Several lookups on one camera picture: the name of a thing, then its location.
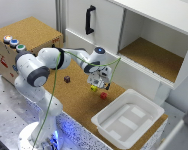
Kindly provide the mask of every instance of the open cabinet compartment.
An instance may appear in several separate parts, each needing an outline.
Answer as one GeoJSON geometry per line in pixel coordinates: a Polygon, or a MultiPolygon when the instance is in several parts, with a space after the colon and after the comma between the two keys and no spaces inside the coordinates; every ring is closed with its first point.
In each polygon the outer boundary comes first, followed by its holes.
{"type": "Polygon", "coordinates": [[[125,10],[119,55],[151,70],[152,75],[159,76],[162,81],[175,88],[188,75],[185,75],[182,67],[187,52],[187,34],[125,10]]]}

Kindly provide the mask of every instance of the white plastic bin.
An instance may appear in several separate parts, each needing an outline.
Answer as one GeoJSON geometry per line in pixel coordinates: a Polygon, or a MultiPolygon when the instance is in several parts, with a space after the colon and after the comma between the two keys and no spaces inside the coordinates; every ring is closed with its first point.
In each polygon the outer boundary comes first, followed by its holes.
{"type": "Polygon", "coordinates": [[[91,120],[112,144],[129,149],[163,113],[163,108],[129,89],[91,120]]]}

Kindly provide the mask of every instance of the cardboard box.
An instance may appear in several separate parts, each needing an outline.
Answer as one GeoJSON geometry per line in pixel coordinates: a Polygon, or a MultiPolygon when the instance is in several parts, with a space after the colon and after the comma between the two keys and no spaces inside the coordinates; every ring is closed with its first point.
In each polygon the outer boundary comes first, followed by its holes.
{"type": "Polygon", "coordinates": [[[3,38],[11,35],[26,46],[27,51],[37,55],[44,47],[63,47],[63,35],[55,29],[47,26],[34,17],[30,17],[13,23],[0,29],[0,73],[9,82],[14,84],[18,76],[15,64],[17,52],[4,44],[3,38]]]}

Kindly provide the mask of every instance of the cable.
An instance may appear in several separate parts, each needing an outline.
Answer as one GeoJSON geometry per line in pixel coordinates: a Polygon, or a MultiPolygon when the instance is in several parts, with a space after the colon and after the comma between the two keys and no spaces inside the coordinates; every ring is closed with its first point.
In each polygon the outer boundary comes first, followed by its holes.
{"type": "MultiPolygon", "coordinates": [[[[94,65],[94,64],[90,64],[90,63],[86,62],[85,60],[79,58],[78,56],[74,55],[73,53],[70,53],[70,52],[66,52],[66,53],[69,53],[69,54],[71,54],[71,55],[77,57],[78,59],[82,60],[83,62],[85,62],[85,63],[87,63],[87,64],[89,64],[89,65],[92,65],[92,66],[108,66],[108,65],[111,65],[111,64],[114,64],[115,62],[117,62],[116,66],[115,66],[115,68],[114,68],[113,74],[115,73],[115,70],[116,70],[116,68],[117,68],[117,66],[118,66],[118,63],[120,62],[120,59],[121,59],[121,58],[118,58],[117,60],[115,60],[115,61],[113,61],[113,62],[111,62],[111,63],[105,64],[105,65],[94,65]]],[[[40,128],[39,132],[38,132],[38,135],[37,135],[37,137],[36,137],[36,140],[35,140],[35,142],[34,142],[34,145],[33,145],[32,150],[34,149],[34,147],[35,147],[35,145],[36,145],[36,142],[37,142],[37,140],[38,140],[38,137],[39,137],[39,135],[40,135],[40,132],[41,132],[41,130],[42,130],[44,124],[45,124],[45,121],[46,121],[46,119],[47,119],[48,112],[49,112],[49,109],[50,109],[50,105],[51,105],[51,102],[52,102],[52,98],[53,98],[53,96],[54,96],[54,90],[55,90],[56,78],[57,78],[57,66],[58,66],[58,62],[59,62],[60,56],[61,56],[61,53],[59,53],[59,55],[58,55],[58,57],[57,57],[56,71],[55,71],[55,78],[54,78],[54,86],[53,86],[53,91],[52,91],[52,95],[51,95],[51,98],[50,98],[50,102],[49,102],[49,105],[48,105],[48,108],[47,108],[47,112],[46,112],[46,115],[45,115],[45,119],[44,119],[44,121],[43,121],[43,123],[42,123],[42,125],[41,125],[41,128],[40,128]]]]}
{"type": "Polygon", "coordinates": [[[59,55],[58,55],[58,57],[57,57],[57,62],[56,62],[56,71],[55,71],[54,87],[53,87],[53,91],[52,91],[52,96],[51,96],[51,98],[50,98],[50,102],[49,102],[49,105],[48,105],[48,108],[47,108],[47,112],[46,112],[46,115],[45,115],[45,119],[44,119],[44,121],[43,121],[43,124],[42,124],[42,126],[41,126],[39,132],[38,132],[38,135],[37,135],[37,137],[36,137],[36,140],[35,140],[35,142],[34,142],[34,145],[33,145],[32,150],[34,149],[34,146],[36,145],[36,142],[37,142],[37,140],[38,140],[38,137],[39,137],[39,135],[40,135],[40,132],[41,132],[41,130],[42,130],[44,124],[45,124],[45,121],[46,121],[46,119],[47,119],[48,112],[49,112],[49,109],[50,109],[50,105],[51,105],[51,102],[52,102],[52,98],[53,98],[53,96],[54,96],[54,90],[55,90],[55,86],[56,86],[56,77],[57,77],[57,66],[58,66],[58,62],[59,62],[59,59],[60,59],[60,55],[61,55],[61,53],[59,53],[59,55]]]}

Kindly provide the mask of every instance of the door handle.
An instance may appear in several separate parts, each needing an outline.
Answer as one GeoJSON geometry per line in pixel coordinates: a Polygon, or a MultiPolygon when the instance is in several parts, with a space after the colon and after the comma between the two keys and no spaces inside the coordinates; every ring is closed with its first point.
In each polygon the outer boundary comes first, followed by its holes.
{"type": "Polygon", "coordinates": [[[95,6],[90,6],[90,8],[86,11],[86,34],[91,34],[94,32],[94,29],[90,27],[90,21],[91,21],[91,11],[96,10],[95,6]]]}

